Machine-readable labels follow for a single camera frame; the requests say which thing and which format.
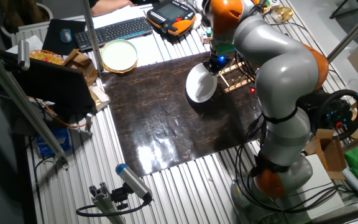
black steering wheel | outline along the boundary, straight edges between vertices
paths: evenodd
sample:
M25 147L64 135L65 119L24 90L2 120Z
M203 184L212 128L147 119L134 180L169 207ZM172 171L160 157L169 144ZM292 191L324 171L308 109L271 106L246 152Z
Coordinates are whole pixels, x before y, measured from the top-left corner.
M352 120L352 111L349 106L338 106L338 103L341 103L341 97L351 96L357 102L357 116ZM331 94L324 101L324 103L319 106L317 113L315 114L311 124L311 130L316 134L317 129L326 128L323 123L334 124L336 129L343 129L344 132L339 134L338 137L340 140L350 137L358 129L358 93L353 90L339 90Z

keyboard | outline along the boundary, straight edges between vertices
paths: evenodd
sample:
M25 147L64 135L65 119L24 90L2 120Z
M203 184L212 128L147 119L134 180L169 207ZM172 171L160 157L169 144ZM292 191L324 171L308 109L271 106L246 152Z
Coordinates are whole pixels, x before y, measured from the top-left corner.
M101 47L112 40L127 40L142 35L149 35L152 32L153 29L147 23L146 18L140 17L98 28L96 29L96 36L98 37L99 47ZM92 50L88 31L74 34L74 39L80 51L87 52Z

desk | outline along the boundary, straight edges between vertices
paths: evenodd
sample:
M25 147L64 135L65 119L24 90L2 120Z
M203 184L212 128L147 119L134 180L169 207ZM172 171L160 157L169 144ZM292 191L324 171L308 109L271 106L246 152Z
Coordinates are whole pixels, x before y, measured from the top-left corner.
M291 3L287 0L282 0L282 4L291 7ZM147 11L151 6L140 8ZM83 17L71 19L83 21ZM304 26L296 9L290 22ZM16 45L18 40L33 35L44 41L47 27L48 23L22 27L12 37L12 43ZM204 28L191 31L190 37L176 39L173 44L156 33L147 36L146 38L154 42L152 45L157 47L155 51L160 52L154 61L169 61L207 52L209 46L203 46L198 38ZM276 29L319 50L317 43L303 29L293 26L277 26ZM96 83L103 87L101 80L98 79ZM330 72L323 87L324 90L333 92L344 88L344 84L339 75ZM93 134L90 138L82 134L85 132L84 128L70 130L73 150L67 152L70 166L68 170L56 167L52 162L46 162L34 173L33 164L41 161L42 157L36 153L36 150L27 149L38 223L42 223L41 212L45 223L108 223L106 218L84 218L76 216L75 213L76 208L91 205L91 195L88 190L90 185L98 185L103 181L107 183L110 190L122 185L122 180L114 170L118 164L124 162L124 159L110 109L106 108L96 114L93 117L93 124L91 128ZM247 170L254 164L252 155L256 153L256 149L258 149L256 142L247 144L248 155L243 154L242 157ZM236 153L232 148L144 176L142 180L152 190L155 201L151 207L147 206L138 212L124 215L126 222L128 224L237 223L238 220L244 220L244 217L237 216L238 211L230 198L235 156ZM40 180L40 197L36 191L35 174ZM136 208L140 205L140 201L136 196L130 195L128 204L130 208Z

mouse pad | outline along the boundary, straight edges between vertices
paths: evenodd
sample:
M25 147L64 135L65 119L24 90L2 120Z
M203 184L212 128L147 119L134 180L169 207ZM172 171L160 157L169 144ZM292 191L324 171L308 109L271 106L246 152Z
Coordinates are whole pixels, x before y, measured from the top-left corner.
M209 53L135 68L123 77L102 75L125 163L137 175L245 142L246 128L260 115L259 102L248 86L225 94L218 78L209 101L192 103L186 95L189 71L206 58Z
M74 34L84 32L85 25L85 22L52 19L49 24L42 50L49 50L59 55L69 55L73 49L78 48L74 39ZM73 40L68 44L64 44L60 41L60 31L62 29L71 30L71 37Z

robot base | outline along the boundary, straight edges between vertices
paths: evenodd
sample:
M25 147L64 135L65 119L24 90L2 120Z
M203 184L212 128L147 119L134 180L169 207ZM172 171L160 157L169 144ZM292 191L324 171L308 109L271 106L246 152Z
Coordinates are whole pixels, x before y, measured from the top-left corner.
M305 157L311 164L313 175L307 181L305 185L300 187L298 190L294 192L289 192L289 195L297 194L300 192L304 192L309 189L315 189L309 190L305 193L292 196L292 197L282 197L275 200L275 203L280 208L290 208L295 205L298 205L299 203L305 201L306 199L312 197L319 191L327 188L332 187L334 184L332 183L331 179L328 177L327 172L325 171L325 168L323 167L320 159L316 154L306 156ZM243 179L245 184L247 184L247 177L245 174L243 174ZM240 184L241 190L246 193L244 187L242 184ZM302 213L294 213L294 214L284 214L280 212L271 212L264 208L259 207L258 205L253 204L249 200L247 200L243 194L240 191L239 186L236 182L233 182L231 185L231 198L232 201L237 208L237 211L239 212L239 220L240 223L277 223L277 224L296 224L296 223L307 223L310 222L314 218L318 218L322 215L325 215L331 211L337 210L344 206L342 199L340 198L339 194L334 194L330 199L322 203L321 205L312 208L311 210L308 210L307 212ZM276 207L274 203L271 202L271 200L268 198L260 198L265 204L269 205L270 207ZM305 206L309 206L311 203L313 203L315 199L306 202Z

